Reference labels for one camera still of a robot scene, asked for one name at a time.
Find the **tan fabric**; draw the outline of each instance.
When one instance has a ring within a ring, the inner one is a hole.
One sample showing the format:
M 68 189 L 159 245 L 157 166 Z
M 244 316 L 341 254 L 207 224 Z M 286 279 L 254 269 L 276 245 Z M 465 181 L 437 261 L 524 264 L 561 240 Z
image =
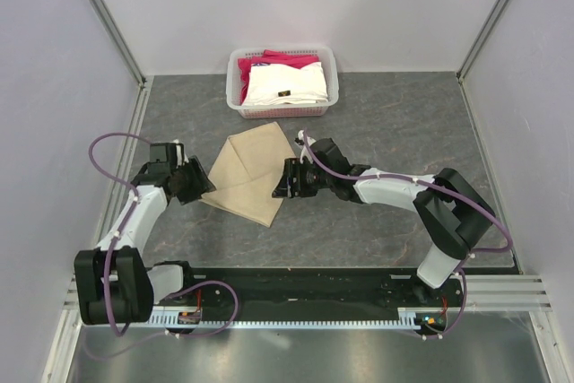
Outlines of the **tan fabric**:
M 202 200 L 270 227 L 283 201 L 271 193 L 289 157 L 295 154 L 277 123 L 230 136 L 209 173 L 217 190 Z

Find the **red cloth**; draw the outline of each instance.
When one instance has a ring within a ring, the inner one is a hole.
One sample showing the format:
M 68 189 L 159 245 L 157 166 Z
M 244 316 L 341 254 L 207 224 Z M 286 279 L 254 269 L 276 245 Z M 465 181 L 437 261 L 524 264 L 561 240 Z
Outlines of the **red cloth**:
M 296 67 L 301 69 L 304 66 L 310 65 L 319 61 L 319 57 L 312 56 L 311 54 L 284 54 L 277 51 L 272 51 L 266 49 L 261 57 L 251 57 L 251 58 L 238 58 L 237 65 L 241 71 L 241 81 L 243 82 L 243 87 L 241 87 L 241 104 L 248 95 L 249 87 L 249 73 L 251 72 L 251 66 L 257 63 L 268 63 L 268 64 L 279 64 L 288 65 L 291 67 Z

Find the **white plastic basket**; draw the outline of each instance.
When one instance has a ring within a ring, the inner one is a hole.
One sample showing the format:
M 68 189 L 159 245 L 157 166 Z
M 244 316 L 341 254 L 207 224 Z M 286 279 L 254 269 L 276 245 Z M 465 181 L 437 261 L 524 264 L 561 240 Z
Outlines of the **white plastic basket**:
M 327 102 L 309 103 L 301 105 L 258 105 L 257 107 L 245 107 L 240 105 L 241 71 L 237 61 L 242 57 L 262 56 L 265 49 L 272 49 L 285 54 L 312 54 L 319 57 L 323 66 L 326 81 Z M 227 104 L 235 109 L 244 118 L 278 118 L 278 117 L 310 117 L 322 116 L 331 105 L 339 100 L 339 79 L 333 51 L 323 46 L 280 46 L 267 48 L 242 48 L 231 53 L 230 62 L 227 66 Z

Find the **gray mat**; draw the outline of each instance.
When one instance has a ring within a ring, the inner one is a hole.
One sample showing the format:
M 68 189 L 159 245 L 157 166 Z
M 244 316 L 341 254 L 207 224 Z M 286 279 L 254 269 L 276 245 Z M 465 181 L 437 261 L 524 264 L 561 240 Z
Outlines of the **gray mat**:
M 306 127 L 332 137 L 351 163 L 391 172 L 458 170 L 494 205 L 465 104 L 452 73 L 341 74 L 339 102 L 320 118 L 278 123 L 292 141 Z M 181 140 L 207 172 L 228 135 L 268 120 L 247 120 L 225 102 L 225 76 L 156 77 L 141 135 Z M 132 175 L 146 162 L 138 145 Z M 203 203 L 174 201 L 144 251 L 147 265 L 182 259 L 203 266 L 417 266 L 431 242 L 418 215 L 383 205 L 356 205 L 327 190 L 285 200 L 270 229 Z M 491 229 L 482 247 L 504 244 Z M 469 265 L 509 266 L 510 253 Z

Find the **folded white shirt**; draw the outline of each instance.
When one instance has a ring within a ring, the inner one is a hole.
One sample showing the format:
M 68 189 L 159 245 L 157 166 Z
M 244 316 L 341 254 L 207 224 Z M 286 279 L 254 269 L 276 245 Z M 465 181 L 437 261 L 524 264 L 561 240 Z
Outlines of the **folded white shirt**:
M 326 102 L 321 62 L 301 69 L 287 65 L 252 65 L 243 105 L 279 105 Z

